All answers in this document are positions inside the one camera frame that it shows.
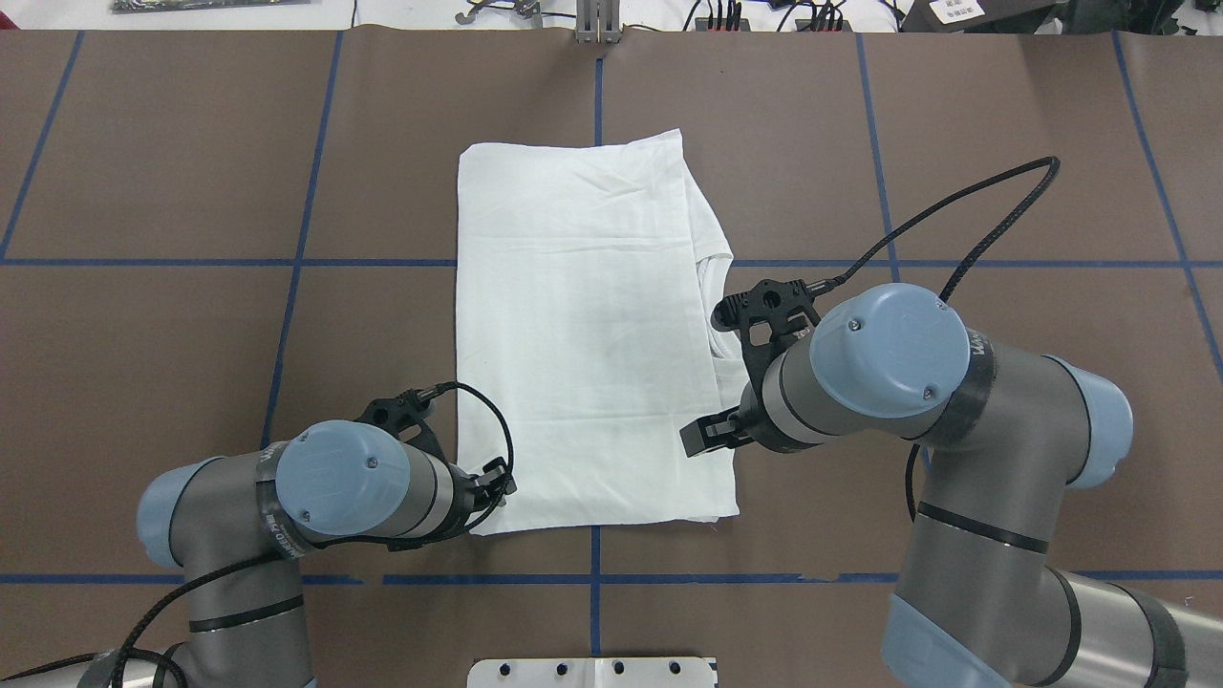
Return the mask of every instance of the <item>folded white shirt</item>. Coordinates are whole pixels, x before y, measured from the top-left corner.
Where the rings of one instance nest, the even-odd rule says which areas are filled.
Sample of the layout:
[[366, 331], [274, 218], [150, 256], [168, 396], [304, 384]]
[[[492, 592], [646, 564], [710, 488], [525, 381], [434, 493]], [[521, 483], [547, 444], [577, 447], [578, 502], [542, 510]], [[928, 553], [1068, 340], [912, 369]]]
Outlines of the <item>folded white shirt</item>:
[[[679, 131], [462, 154], [457, 378], [504, 413], [519, 485], [476, 533], [739, 513], [733, 452], [690, 459], [679, 437], [747, 382], [737, 339], [709, 325], [730, 260]], [[503, 447], [461, 396], [460, 466]]]

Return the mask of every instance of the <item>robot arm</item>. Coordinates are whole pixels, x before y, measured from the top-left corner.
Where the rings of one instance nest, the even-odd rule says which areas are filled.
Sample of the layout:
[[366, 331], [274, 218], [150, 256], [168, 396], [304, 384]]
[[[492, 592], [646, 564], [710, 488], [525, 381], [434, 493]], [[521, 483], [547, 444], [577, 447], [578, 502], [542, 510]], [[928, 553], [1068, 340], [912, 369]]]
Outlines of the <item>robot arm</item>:
[[1223, 686], [1223, 622], [1046, 567], [1065, 489], [1103, 483], [1129, 452], [1115, 386], [991, 341], [910, 284], [850, 298], [800, 339], [791, 318], [813, 312], [795, 303], [811, 295], [784, 286], [762, 282], [731, 297], [744, 312], [722, 308], [725, 328], [761, 308], [778, 315], [774, 356], [756, 362], [739, 408], [684, 430], [685, 447], [796, 452], [870, 429], [936, 452], [883, 640], [901, 682]]
[[[165, 655], [191, 688], [313, 688], [297, 558], [341, 543], [405, 550], [446, 540], [514, 492], [512, 447], [510, 463], [498, 458], [478, 477], [443, 461], [424, 419], [433, 398], [454, 389], [486, 401], [457, 384], [410, 391], [371, 403], [358, 422], [324, 422], [262, 452], [214, 457], [149, 485], [137, 528], [154, 562], [181, 567], [192, 580], [264, 560], [187, 594], [191, 642]], [[419, 434], [401, 444], [399, 433], [412, 426]], [[103, 654], [84, 667], [4, 684], [102, 688], [115, 661], [115, 653]], [[182, 688], [136, 659], [124, 684]]]

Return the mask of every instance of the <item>blue joint cap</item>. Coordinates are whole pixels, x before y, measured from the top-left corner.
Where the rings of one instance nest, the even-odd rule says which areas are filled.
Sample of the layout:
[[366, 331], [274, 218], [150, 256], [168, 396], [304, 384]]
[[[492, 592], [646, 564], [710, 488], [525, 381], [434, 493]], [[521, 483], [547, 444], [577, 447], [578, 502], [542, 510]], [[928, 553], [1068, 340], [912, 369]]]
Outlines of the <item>blue joint cap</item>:
[[892, 595], [883, 664], [909, 688], [1010, 688], [1010, 681], [909, 602]]
[[327, 420], [287, 446], [276, 468], [285, 513], [324, 535], [357, 535], [390, 518], [407, 495], [407, 452], [372, 425]]
[[191, 479], [209, 463], [220, 457], [204, 459], [198, 464], [176, 468], [163, 473], [144, 489], [141, 505], [136, 508], [136, 534], [144, 544], [144, 552], [153, 563], [165, 568], [182, 568], [170, 551], [170, 527], [179, 497], [187, 489]]
[[969, 371], [969, 331], [915, 284], [882, 284], [828, 310], [811, 369], [828, 395], [870, 418], [909, 418], [947, 402]]
[[1087, 459], [1079, 477], [1068, 486], [1076, 490], [1095, 488], [1112, 478], [1117, 464], [1130, 453], [1134, 442], [1134, 412], [1130, 402], [1110, 381], [1076, 369], [1057, 357], [1046, 358], [1064, 368], [1079, 386], [1091, 428]]

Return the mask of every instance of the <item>brown table surface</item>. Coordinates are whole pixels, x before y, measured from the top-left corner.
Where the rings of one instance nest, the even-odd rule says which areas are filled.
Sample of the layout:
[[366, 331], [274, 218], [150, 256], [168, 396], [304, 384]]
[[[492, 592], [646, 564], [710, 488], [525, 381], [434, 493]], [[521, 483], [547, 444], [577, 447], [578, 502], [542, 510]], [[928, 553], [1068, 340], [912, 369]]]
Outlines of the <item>brown table surface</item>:
[[[0, 34], [0, 675], [116, 645], [177, 580], [144, 486], [454, 374], [471, 143], [680, 127], [728, 288], [828, 275], [938, 197], [1057, 154], [955, 304], [1118, 382], [1137, 424], [1051, 562], [1223, 613], [1218, 39]], [[937, 287], [1026, 191], [949, 208], [833, 299]], [[453, 447], [453, 401], [438, 420]], [[905, 446], [739, 452], [718, 524], [465, 538], [305, 562], [322, 686], [460, 687], [481, 657], [686, 653], [722, 686], [893, 686]], [[171, 607], [148, 635], [185, 635]]]

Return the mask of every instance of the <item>mounting plate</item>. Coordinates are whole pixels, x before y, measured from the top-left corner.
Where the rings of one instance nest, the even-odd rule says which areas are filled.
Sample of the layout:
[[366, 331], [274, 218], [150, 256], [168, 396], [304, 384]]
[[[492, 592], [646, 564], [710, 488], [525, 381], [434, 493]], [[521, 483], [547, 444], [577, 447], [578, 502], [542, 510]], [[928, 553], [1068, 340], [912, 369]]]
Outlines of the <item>mounting plate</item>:
[[717, 688], [717, 666], [707, 657], [482, 660], [467, 688]]

